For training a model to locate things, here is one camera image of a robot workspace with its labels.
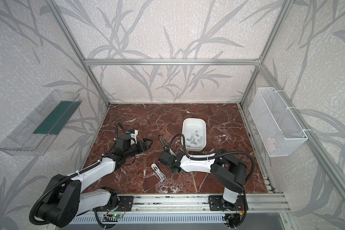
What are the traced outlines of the small white stapler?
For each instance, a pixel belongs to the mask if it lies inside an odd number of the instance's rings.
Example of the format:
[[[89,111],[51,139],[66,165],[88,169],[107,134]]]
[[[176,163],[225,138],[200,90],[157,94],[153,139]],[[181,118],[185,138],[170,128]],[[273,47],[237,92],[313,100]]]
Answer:
[[[166,175],[158,168],[158,166],[155,163],[153,163],[151,165],[151,168],[154,170],[154,172],[158,175],[158,177],[162,181],[164,181],[166,179]]]

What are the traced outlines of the grey white large stapler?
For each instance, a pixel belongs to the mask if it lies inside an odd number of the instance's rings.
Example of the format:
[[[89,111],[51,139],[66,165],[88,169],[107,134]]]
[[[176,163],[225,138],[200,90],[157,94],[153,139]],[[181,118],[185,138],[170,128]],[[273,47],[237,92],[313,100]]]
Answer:
[[[159,138],[159,140],[160,140],[160,142],[161,142],[161,144],[162,144],[162,146],[163,146],[163,149],[164,149],[165,151],[169,151],[169,145],[168,145],[167,142],[165,141],[164,137],[163,137],[162,135],[159,135],[158,138]]]

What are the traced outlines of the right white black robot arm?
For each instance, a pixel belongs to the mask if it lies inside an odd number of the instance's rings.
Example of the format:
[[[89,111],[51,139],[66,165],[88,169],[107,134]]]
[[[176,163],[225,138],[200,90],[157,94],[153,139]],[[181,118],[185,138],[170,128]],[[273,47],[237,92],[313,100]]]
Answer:
[[[203,172],[212,174],[223,186],[223,200],[235,204],[238,196],[244,194],[244,187],[255,171],[254,158],[244,151],[218,152],[210,155],[177,156],[163,151],[158,161],[170,173]]]

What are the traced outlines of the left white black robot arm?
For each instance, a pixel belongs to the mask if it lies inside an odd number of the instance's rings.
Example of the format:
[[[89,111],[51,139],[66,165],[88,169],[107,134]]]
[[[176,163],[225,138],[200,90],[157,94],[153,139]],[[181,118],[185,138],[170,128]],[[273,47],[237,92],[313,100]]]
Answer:
[[[98,189],[89,193],[83,191],[121,168],[129,157],[151,148],[153,140],[137,140],[137,135],[136,131],[122,134],[96,163],[69,175],[57,174],[52,177],[42,196],[31,208],[29,221],[33,225],[53,224],[62,228],[78,215],[114,203],[117,193],[112,189]]]

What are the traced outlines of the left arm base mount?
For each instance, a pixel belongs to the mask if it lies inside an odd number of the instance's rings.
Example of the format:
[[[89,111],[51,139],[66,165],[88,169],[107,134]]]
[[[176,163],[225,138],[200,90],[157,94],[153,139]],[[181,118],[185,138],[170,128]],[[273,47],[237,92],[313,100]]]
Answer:
[[[114,196],[110,201],[110,211],[121,211],[121,212],[130,212],[133,206],[134,196],[123,195],[123,196]]]

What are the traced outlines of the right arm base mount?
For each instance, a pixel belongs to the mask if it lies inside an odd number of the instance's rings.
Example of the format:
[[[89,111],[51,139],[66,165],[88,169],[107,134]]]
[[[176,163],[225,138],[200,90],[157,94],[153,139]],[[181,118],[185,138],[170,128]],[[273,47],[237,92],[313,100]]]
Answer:
[[[239,195],[235,203],[223,199],[222,195],[210,195],[208,198],[210,211],[247,211],[244,195]]]

